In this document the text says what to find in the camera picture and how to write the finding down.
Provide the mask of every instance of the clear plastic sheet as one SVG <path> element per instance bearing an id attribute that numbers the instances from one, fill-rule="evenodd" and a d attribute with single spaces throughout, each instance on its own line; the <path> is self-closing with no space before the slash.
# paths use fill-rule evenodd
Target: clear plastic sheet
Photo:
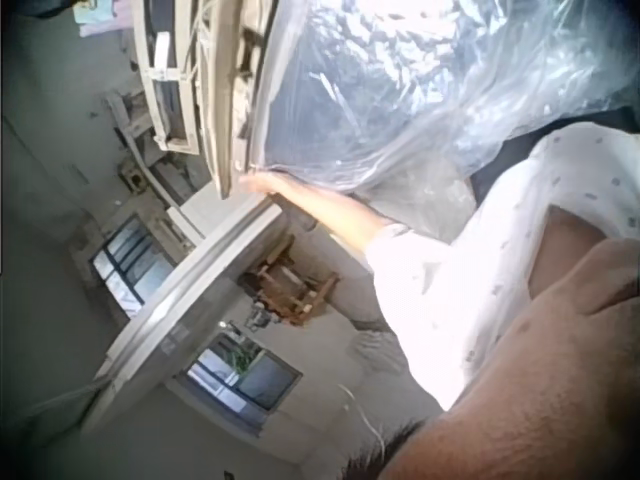
<path id="1" fill-rule="evenodd" d="M 391 175 L 410 204 L 434 158 L 465 177 L 512 136 L 606 109 L 636 34 L 611 2 L 281 0 L 249 160 L 342 191 Z"/>

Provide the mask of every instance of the skin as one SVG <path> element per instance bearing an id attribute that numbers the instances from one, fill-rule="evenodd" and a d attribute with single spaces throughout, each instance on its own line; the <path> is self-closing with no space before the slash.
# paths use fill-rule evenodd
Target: skin
<path id="1" fill-rule="evenodd" d="M 389 223 L 272 175 L 245 183 L 282 194 L 360 251 Z M 639 268 L 640 242 L 605 239 L 552 207 L 529 278 L 534 301 L 458 403 L 409 439 L 381 478 L 638 478 L 618 469 L 640 445 Z"/>

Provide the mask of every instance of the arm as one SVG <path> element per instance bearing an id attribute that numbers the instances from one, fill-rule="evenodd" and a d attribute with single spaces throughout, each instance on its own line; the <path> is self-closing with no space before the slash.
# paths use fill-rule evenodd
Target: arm
<path id="1" fill-rule="evenodd" d="M 244 177 L 242 183 L 254 191 L 279 193 L 362 253 L 382 228 L 393 223 L 352 198 L 306 185 L 286 174 L 255 173 Z"/>

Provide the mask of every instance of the hair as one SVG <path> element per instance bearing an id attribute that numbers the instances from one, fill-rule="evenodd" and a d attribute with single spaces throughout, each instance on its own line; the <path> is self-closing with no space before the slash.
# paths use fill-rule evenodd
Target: hair
<path id="1" fill-rule="evenodd" d="M 384 448 L 376 446 L 373 449 L 363 449 L 356 457 L 349 460 L 342 469 L 341 480 L 375 480 L 400 448 L 407 443 L 416 431 L 424 425 L 424 421 L 412 422 L 398 431 L 389 439 L 384 440 Z"/>

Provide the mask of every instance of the cable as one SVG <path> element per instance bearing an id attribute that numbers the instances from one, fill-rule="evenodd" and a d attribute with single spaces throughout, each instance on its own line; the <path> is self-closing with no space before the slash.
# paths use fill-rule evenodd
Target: cable
<path id="1" fill-rule="evenodd" d="M 367 416 L 362 411 L 362 407 L 360 407 L 360 404 L 356 400 L 356 397 L 353 395 L 353 393 L 351 393 L 351 391 L 347 387 L 345 387 L 344 385 L 338 384 L 338 387 L 340 387 L 342 390 L 344 390 L 344 392 L 347 395 L 349 395 L 349 398 L 351 398 L 351 400 L 353 401 L 353 404 L 356 406 L 356 409 L 358 410 L 358 413 L 360 414 L 360 418 L 362 418 L 362 421 L 364 422 L 364 424 L 371 431 L 371 433 L 373 433 L 373 435 L 376 437 L 376 439 L 380 443 L 380 451 L 382 453 L 382 456 L 384 457 L 385 445 L 384 445 L 384 439 L 382 438 L 382 435 L 380 435 L 380 432 L 378 432 L 375 428 L 373 428 L 373 425 L 371 425 L 371 423 L 367 419 Z"/>
<path id="2" fill-rule="evenodd" d="M 204 20 L 204 14 L 206 13 L 206 11 L 208 9 L 213 7 L 216 3 L 217 3 L 217 0 L 209 0 L 209 2 L 202 3 L 198 7 L 198 11 L 196 12 L 196 16 L 193 19 L 193 26 L 191 27 L 191 33 L 189 35 L 189 45 L 187 47 L 187 53 L 184 56 L 184 62 L 182 62 L 182 67 L 180 68 L 180 72 L 182 74 L 187 73 L 186 72 L 186 68 L 187 68 L 187 62 L 189 61 L 189 57 L 191 56 L 191 47 L 193 46 L 193 41 L 196 38 L 196 32 L 199 29 L 200 23 Z M 194 74 L 194 70 L 195 70 L 195 67 L 191 71 L 191 73 L 189 74 L 189 77 L 191 77 Z"/>
<path id="3" fill-rule="evenodd" d="M 93 380 L 91 383 L 88 383 L 87 385 L 84 385 L 80 388 L 76 388 L 75 390 L 71 390 L 69 392 L 63 393 L 61 395 L 58 395 L 57 397 L 53 397 L 49 400 L 45 400 L 44 402 L 37 403 L 36 405 L 26 408 L 22 412 L 19 412 L 15 416 L 15 418 L 10 422 L 8 422 L 7 424 L 5 424 L 4 427 L 11 428 L 11 427 L 15 427 L 16 425 L 20 425 L 33 417 L 37 417 L 38 415 L 43 414 L 47 410 L 50 410 L 54 407 L 65 404 L 70 400 L 86 395 L 87 393 L 92 393 L 97 390 L 100 390 L 110 381 L 111 381 L 110 376 L 103 375 L 102 377 L 99 377 Z"/>

